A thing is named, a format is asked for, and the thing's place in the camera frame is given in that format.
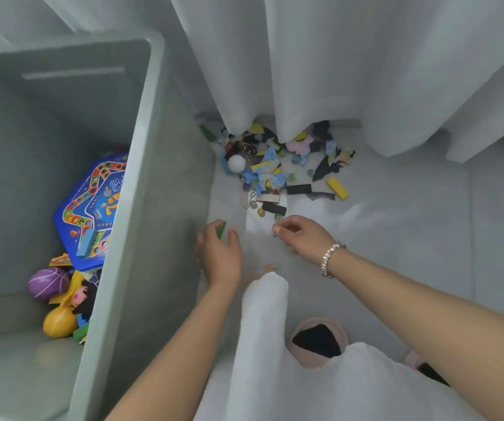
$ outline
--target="board game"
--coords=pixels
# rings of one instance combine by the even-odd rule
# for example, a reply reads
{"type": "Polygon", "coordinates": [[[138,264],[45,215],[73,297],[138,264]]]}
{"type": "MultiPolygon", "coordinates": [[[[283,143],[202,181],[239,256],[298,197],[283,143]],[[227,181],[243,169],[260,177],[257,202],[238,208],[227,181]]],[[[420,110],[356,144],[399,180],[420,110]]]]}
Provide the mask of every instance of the board game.
{"type": "Polygon", "coordinates": [[[128,155],[123,152],[97,161],[53,217],[77,270],[84,272],[104,264],[128,155]],[[88,229],[95,229],[96,237],[88,255],[79,257],[76,254],[88,229]]]}

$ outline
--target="silver beaded bracelet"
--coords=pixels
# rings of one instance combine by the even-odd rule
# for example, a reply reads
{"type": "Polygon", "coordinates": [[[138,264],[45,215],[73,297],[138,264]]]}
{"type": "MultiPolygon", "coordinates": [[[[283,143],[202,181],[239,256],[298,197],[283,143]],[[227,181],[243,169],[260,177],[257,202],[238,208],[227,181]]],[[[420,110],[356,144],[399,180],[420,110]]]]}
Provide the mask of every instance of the silver beaded bracelet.
{"type": "Polygon", "coordinates": [[[346,248],[346,246],[344,244],[341,244],[340,242],[338,242],[337,244],[334,244],[334,246],[332,248],[330,248],[326,252],[326,254],[324,254],[324,262],[322,263],[322,266],[320,266],[320,267],[322,268],[322,276],[324,276],[325,278],[330,278],[330,279],[334,278],[333,276],[328,275],[328,260],[332,256],[332,253],[340,247],[346,248]]]}

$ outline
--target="yellow ball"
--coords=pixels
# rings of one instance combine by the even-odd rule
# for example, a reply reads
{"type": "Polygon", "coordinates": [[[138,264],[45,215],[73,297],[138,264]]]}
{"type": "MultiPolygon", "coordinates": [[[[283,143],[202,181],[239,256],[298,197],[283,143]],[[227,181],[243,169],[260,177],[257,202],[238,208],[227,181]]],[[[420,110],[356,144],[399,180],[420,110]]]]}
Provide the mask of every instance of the yellow ball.
{"type": "Polygon", "coordinates": [[[44,334],[52,339],[62,339],[71,335],[79,326],[72,311],[73,307],[59,306],[47,313],[43,321],[44,334]]]}

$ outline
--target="gray plastic bin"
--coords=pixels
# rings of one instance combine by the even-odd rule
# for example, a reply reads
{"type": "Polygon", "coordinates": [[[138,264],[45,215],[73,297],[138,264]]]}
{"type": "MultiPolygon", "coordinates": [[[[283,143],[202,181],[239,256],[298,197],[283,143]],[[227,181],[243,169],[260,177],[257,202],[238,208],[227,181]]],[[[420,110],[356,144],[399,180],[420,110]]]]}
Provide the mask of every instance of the gray plastic bin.
{"type": "Polygon", "coordinates": [[[154,32],[0,53],[0,420],[100,419],[195,304],[214,155],[154,32]],[[88,340],[47,339],[27,280],[60,255],[52,215],[131,145],[88,340]]]}

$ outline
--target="right arm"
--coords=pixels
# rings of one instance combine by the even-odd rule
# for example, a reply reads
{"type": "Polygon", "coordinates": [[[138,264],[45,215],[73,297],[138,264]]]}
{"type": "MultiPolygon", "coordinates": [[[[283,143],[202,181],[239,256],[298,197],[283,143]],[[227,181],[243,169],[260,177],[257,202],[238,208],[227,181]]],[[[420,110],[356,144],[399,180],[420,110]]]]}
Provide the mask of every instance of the right arm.
{"type": "MultiPolygon", "coordinates": [[[[336,240],[318,223],[293,215],[274,225],[293,251],[322,265],[336,240]]],[[[328,272],[414,348],[484,417],[504,419],[504,316],[412,281],[345,248],[328,272]]]]}

